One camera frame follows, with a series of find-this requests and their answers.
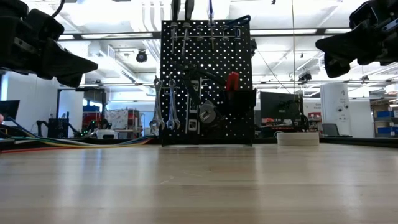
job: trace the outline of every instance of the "office chair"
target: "office chair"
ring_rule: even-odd
[[[328,137],[339,137],[337,124],[322,124],[323,134]]]

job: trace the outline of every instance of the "wire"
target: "wire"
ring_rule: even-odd
[[[30,136],[34,136],[36,138],[39,138],[37,135],[31,133],[30,131],[28,131],[24,127],[22,127],[20,124],[18,124],[17,121],[15,121],[12,117],[8,117],[8,120],[12,121],[16,126],[18,126],[18,128],[21,128],[24,132],[26,132]]]
[[[48,151],[48,150],[58,150],[58,149],[67,149],[67,148],[65,148],[65,147],[46,147],[46,148],[31,148],[31,149],[13,149],[13,150],[0,151],[0,154],[2,154],[2,153],[17,153],[17,152]]]
[[[19,140],[15,141],[14,144],[24,144],[24,143],[29,143],[29,142],[36,142],[37,140]]]
[[[61,4],[59,5],[58,9],[52,14],[53,18],[55,18],[61,12],[64,4],[65,0],[61,0]]]
[[[295,26],[294,26],[294,6],[292,1],[292,23],[293,23],[293,100],[296,100],[295,86],[296,86],[296,38],[295,38]]]
[[[59,147],[69,147],[69,148],[82,148],[82,149],[97,149],[97,148],[104,148],[104,149],[109,149],[109,148],[119,148],[119,147],[135,147],[135,146],[141,146],[147,142],[149,142],[151,139],[142,141],[140,143],[135,143],[135,144],[127,144],[127,145],[100,145],[100,146],[74,146],[74,145],[66,145],[66,144],[59,144],[59,143],[51,143],[51,142],[45,142],[46,144],[50,146],[59,146]]]
[[[138,139],[133,139],[131,141],[119,143],[119,144],[113,144],[113,145],[96,145],[96,144],[88,144],[84,142],[78,142],[78,141],[72,141],[72,140],[67,140],[67,139],[52,139],[52,138],[40,138],[36,136],[35,134],[32,134],[25,128],[23,128],[20,124],[18,124],[17,121],[15,121],[13,118],[8,117],[10,121],[12,121],[15,125],[17,125],[19,128],[21,128],[23,131],[25,131],[29,136],[34,137],[34,138],[27,138],[27,137],[14,137],[16,140],[31,140],[31,141],[41,141],[44,142],[45,144],[49,144],[52,146],[62,146],[62,147],[84,147],[84,148],[89,148],[89,147],[106,147],[106,148],[111,148],[111,147],[127,147],[127,146],[135,146],[138,144],[142,144],[141,141],[144,141],[143,144],[147,143],[148,141],[152,140],[154,136],[144,136]]]
[[[272,69],[270,68],[270,66],[268,65],[268,63],[266,62],[266,60],[264,59],[264,57],[262,56],[261,52],[259,50],[257,50],[257,52],[259,52],[259,55],[261,56],[262,60],[264,61],[264,63],[267,65],[268,69],[271,71],[271,73],[275,76],[276,80],[278,80],[279,84],[282,85],[283,88],[286,89],[286,91],[290,94],[290,91],[279,81],[278,77],[276,77],[275,73],[272,71]]]

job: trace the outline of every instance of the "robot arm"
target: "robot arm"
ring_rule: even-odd
[[[352,31],[316,42],[325,53],[325,69],[330,78],[350,71],[349,64],[398,61],[398,0],[370,0],[349,17]]]
[[[0,0],[0,69],[23,75],[57,80],[66,86],[78,87],[84,73],[98,65],[78,57],[58,45],[64,27],[53,16],[37,9],[29,11],[20,0]]]
[[[38,137],[43,137],[42,124],[44,124],[46,127],[49,127],[49,124],[46,121],[36,121],[36,124],[37,124],[37,135],[38,135]]]

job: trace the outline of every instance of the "black pegboard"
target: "black pegboard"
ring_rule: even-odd
[[[254,138],[254,110],[249,108],[246,114],[236,116],[226,113],[225,120],[222,120],[211,126],[200,123],[198,113],[189,113],[188,107],[188,91],[180,77],[179,70],[172,61],[183,64],[192,63],[204,68],[214,74],[223,77],[225,80],[230,72],[239,73],[239,90],[252,90],[252,69],[251,69],[251,45],[250,45],[250,26],[246,24],[240,27],[241,39],[236,40],[234,29],[228,29],[223,34],[221,26],[228,21],[215,21],[213,29],[214,51],[211,48],[210,28],[207,26],[208,21],[191,21],[192,28],[189,31],[190,40],[186,41],[185,55],[181,54],[183,45],[183,36],[185,29],[182,27],[183,22],[178,23],[177,40],[174,45],[174,54],[172,54],[172,30],[170,28],[171,21],[162,21],[162,49],[160,63],[160,79],[163,81],[163,91],[160,95],[162,118],[166,122],[169,118],[170,89],[169,80],[173,78],[177,85],[175,88],[177,116],[181,122],[179,130],[169,130],[165,128],[159,133],[160,140],[163,145],[179,144],[190,142],[192,144],[200,144],[200,140],[228,140],[233,139],[234,142],[251,144]],[[211,100],[215,106],[223,106],[224,102],[221,97],[223,86],[218,86],[211,80],[204,77],[197,80],[199,84],[198,93],[203,104],[206,100]],[[196,120],[198,129],[190,131],[187,123],[188,120]]]
[[[68,130],[69,118],[49,118],[48,138],[67,138]]]

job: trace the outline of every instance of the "pillar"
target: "pillar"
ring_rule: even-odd
[[[322,123],[336,124],[339,133],[351,135],[348,87],[346,83],[321,86]]]

